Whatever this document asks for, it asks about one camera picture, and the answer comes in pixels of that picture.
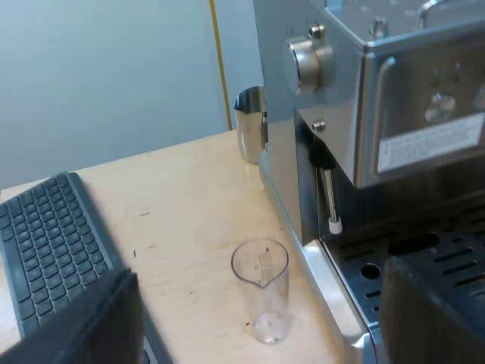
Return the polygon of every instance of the wooden table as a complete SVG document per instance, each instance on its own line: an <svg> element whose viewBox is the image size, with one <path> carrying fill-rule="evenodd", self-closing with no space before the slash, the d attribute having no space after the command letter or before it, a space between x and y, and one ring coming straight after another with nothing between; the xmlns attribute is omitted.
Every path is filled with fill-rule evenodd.
<svg viewBox="0 0 485 364"><path fill-rule="evenodd" d="M229 132L78 171L177 362L340 362L330 330L266 196L257 165ZM24 184L3 190L8 199ZM230 267L244 240L270 237L290 252L293 326L267 347L251 336ZM0 261L0 352L19 340Z"/></svg>

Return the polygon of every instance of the white label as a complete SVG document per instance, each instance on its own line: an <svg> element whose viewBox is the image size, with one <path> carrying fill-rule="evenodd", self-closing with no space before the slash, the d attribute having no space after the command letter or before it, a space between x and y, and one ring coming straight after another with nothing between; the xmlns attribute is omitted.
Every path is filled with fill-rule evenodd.
<svg viewBox="0 0 485 364"><path fill-rule="evenodd" d="M478 145L485 112L404 133L379 143L379 173Z"/></svg>

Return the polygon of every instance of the stainless steel espresso machine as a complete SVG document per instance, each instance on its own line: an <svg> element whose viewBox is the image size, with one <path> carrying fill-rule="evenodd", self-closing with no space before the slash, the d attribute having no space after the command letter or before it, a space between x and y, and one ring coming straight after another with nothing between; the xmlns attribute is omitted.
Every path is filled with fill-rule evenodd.
<svg viewBox="0 0 485 364"><path fill-rule="evenodd" d="M485 237L485 1L254 6L262 179L346 362L387 362L387 258L425 250L456 290L485 290L459 245Z"/></svg>

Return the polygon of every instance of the black keyboard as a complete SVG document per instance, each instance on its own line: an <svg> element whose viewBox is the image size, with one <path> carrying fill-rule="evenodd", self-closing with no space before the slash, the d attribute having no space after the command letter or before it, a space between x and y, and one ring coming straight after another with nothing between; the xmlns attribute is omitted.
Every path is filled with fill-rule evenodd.
<svg viewBox="0 0 485 364"><path fill-rule="evenodd" d="M0 238L21 337L109 269L124 266L75 173L61 173L2 203ZM144 316L141 363L171 362L148 313Z"/></svg>

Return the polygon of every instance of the measuring cup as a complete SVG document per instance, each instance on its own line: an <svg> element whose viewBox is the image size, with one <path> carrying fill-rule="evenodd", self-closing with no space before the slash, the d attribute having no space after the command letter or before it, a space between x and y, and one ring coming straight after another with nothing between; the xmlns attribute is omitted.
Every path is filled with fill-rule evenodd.
<svg viewBox="0 0 485 364"><path fill-rule="evenodd" d="M234 250L231 265L238 278L258 341L273 345L289 332L288 252L270 239L250 240Z"/></svg>

